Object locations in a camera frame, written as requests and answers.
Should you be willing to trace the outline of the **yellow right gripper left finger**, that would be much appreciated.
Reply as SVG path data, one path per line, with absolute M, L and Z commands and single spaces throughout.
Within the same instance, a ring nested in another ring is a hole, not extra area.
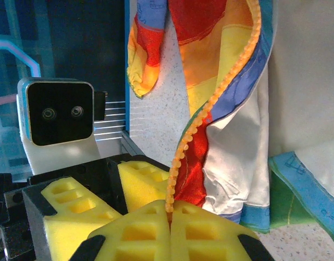
M 153 201 L 92 231 L 69 261 L 171 261 L 165 201 Z

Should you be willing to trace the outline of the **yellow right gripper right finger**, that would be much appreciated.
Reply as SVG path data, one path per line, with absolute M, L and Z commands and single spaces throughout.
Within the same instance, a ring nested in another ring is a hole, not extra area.
M 171 261 L 275 261 L 252 230 L 184 201 L 174 202 Z

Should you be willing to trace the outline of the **rainbow coloured jacket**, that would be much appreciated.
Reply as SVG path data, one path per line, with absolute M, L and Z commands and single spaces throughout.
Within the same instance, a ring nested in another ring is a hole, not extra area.
M 184 200 L 267 233 L 316 221 L 334 241 L 334 0 L 126 0 L 127 79 L 145 98 L 172 64 L 186 99 L 147 118 L 175 148 L 166 210 Z

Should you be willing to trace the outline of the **aluminium table frame rail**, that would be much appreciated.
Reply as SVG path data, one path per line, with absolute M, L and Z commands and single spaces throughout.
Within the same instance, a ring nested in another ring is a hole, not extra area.
M 158 160 L 146 137 L 147 117 L 138 103 L 130 107 L 124 100 L 106 101 L 104 119 L 94 122 L 94 137 L 101 158 L 128 153 Z

